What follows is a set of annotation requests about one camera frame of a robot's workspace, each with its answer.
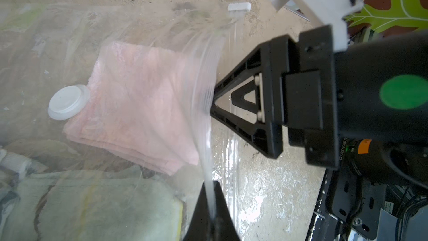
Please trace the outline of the pale green towel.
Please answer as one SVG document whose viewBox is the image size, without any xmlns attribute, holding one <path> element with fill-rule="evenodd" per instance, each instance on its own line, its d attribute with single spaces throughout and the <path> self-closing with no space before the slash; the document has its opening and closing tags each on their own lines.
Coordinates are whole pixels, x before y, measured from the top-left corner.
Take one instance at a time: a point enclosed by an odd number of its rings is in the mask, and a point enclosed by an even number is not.
<svg viewBox="0 0 428 241">
<path fill-rule="evenodd" d="M 137 166 L 31 174 L 3 214 L 3 241 L 177 241 L 183 204 Z"/>
</svg>

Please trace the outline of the pink towel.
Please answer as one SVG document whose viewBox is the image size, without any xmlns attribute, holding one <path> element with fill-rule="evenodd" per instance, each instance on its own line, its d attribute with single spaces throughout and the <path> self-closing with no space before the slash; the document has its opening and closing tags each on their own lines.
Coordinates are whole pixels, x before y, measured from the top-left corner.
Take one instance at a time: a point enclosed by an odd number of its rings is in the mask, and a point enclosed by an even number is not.
<svg viewBox="0 0 428 241">
<path fill-rule="evenodd" d="M 65 124 L 64 134 L 174 175 L 200 161 L 214 82 L 214 73 L 184 53 L 111 42 L 89 78 L 88 104 Z"/>
</svg>

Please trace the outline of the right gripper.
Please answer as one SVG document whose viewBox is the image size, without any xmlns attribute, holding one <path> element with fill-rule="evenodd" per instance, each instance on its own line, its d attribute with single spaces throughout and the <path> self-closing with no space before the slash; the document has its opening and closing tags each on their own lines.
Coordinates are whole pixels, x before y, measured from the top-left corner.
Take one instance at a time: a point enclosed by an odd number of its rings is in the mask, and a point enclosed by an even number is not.
<svg viewBox="0 0 428 241">
<path fill-rule="evenodd" d="M 288 129 L 291 146 L 305 150 L 307 164 L 339 168 L 337 91 L 330 25 L 284 35 L 259 45 L 215 85 L 210 115 L 267 158 L 283 151 L 282 125 L 275 121 L 271 77 L 278 98 L 277 121 Z M 216 104 L 231 93 L 233 106 L 256 115 L 245 120 Z"/>
</svg>

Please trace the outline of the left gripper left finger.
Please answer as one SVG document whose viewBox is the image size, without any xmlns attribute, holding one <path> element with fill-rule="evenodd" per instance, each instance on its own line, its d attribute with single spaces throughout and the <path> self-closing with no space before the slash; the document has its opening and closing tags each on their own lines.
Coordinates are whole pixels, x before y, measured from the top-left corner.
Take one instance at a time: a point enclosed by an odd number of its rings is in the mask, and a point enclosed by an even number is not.
<svg viewBox="0 0 428 241">
<path fill-rule="evenodd" d="M 214 239 L 214 228 L 208 208 L 205 184 L 201 191 L 190 221 L 188 230 L 183 238 L 184 241 L 212 241 Z"/>
</svg>

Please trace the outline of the clear plastic vacuum bag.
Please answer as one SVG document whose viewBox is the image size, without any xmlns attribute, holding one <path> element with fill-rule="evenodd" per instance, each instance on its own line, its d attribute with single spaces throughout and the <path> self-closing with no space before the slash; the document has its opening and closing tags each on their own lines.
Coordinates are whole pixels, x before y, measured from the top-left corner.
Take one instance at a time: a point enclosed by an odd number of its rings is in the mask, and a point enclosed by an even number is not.
<svg viewBox="0 0 428 241">
<path fill-rule="evenodd" d="M 238 224 L 210 116 L 249 4 L 1 4 L 1 239 L 181 241 Z"/>
</svg>

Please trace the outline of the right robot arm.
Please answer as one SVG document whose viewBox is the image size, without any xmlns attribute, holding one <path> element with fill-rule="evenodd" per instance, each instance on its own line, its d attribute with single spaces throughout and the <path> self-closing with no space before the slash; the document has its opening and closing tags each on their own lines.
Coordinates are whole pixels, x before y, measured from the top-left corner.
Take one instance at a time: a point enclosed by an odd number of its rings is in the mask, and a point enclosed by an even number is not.
<svg viewBox="0 0 428 241">
<path fill-rule="evenodd" d="M 214 99 L 257 116 L 248 122 L 213 104 L 211 116 L 268 158 L 303 147 L 308 164 L 337 170 L 340 139 L 379 141 L 385 164 L 403 180 L 428 187 L 391 152 L 428 149 L 428 33 L 410 32 L 334 51 L 330 26 L 259 44 L 215 86 Z"/>
</svg>

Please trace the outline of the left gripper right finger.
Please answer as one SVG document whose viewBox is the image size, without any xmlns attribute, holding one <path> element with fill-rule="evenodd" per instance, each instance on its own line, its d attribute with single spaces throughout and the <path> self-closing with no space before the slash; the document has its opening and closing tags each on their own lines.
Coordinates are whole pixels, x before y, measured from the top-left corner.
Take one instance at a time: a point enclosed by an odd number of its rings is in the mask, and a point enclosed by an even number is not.
<svg viewBox="0 0 428 241">
<path fill-rule="evenodd" d="M 216 198 L 214 241 L 240 241 L 218 181 L 214 181 L 214 192 Z"/>
</svg>

